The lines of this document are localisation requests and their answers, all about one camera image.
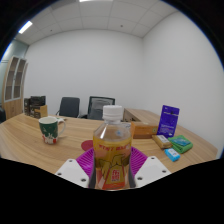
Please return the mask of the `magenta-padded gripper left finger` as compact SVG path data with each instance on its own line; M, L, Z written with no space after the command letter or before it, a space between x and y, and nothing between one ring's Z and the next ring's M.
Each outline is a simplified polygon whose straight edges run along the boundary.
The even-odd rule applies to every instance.
M94 189L96 185L94 150L89 149L77 159L68 159L55 173L78 186Z

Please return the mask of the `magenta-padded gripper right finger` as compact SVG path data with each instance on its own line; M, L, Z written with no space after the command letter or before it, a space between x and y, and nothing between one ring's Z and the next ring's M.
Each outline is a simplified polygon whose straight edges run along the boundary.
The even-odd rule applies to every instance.
M131 149L129 161L129 185L131 188L143 187L170 174L171 172L156 156L147 157L138 149Z

